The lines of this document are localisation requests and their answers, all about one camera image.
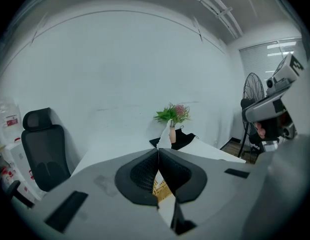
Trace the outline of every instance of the potted plant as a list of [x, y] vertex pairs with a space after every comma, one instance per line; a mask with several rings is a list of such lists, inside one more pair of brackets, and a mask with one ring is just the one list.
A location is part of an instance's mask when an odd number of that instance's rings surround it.
[[182, 123], [184, 120], [189, 120], [189, 107], [181, 104], [173, 105], [169, 103], [163, 111], [156, 112], [154, 118], [158, 122], [168, 122], [170, 119], [169, 139], [171, 143], [176, 142], [175, 126], [177, 123]]

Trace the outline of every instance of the fan stand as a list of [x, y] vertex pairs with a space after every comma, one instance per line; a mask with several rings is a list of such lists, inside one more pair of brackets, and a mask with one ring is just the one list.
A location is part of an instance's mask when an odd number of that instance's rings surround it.
[[240, 150], [239, 150], [239, 153], [238, 153], [238, 156], [237, 156], [238, 158], [240, 157], [240, 154], [243, 151], [243, 148], [244, 148], [244, 145], [245, 145], [248, 127], [249, 127], [249, 123], [247, 123], [246, 128], [245, 128], [245, 135], [244, 135], [243, 142], [241, 143], [241, 147], [240, 147]]

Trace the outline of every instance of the label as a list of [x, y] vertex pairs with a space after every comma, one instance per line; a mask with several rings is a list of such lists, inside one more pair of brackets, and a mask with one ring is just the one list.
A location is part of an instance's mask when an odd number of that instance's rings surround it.
[[18, 123], [17, 115], [11, 115], [6, 117], [7, 126], [12, 126]]

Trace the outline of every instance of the standing fan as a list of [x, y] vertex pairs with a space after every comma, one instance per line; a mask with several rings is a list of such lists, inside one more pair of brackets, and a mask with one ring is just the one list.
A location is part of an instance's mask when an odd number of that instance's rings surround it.
[[[262, 100], [264, 97], [265, 97], [265, 91], [260, 78], [255, 73], [250, 73], [245, 81], [243, 98], [240, 102], [242, 110]], [[240, 147], [238, 157], [240, 156], [244, 148], [247, 135], [250, 136], [257, 132], [252, 122], [248, 122], [243, 119], [243, 124], [245, 129], [245, 135]]]

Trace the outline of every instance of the black cloth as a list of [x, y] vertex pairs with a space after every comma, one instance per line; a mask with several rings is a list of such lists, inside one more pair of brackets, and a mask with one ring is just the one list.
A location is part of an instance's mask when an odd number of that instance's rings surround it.
[[[193, 133], [184, 134], [181, 129], [176, 130], [176, 142], [171, 144], [171, 148], [173, 150], [179, 150], [185, 146], [187, 146], [190, 142], [193, 141], [194, 137]], [[155, 138], [150, 140], [149, 142], [156, 148], [160, 138]]]

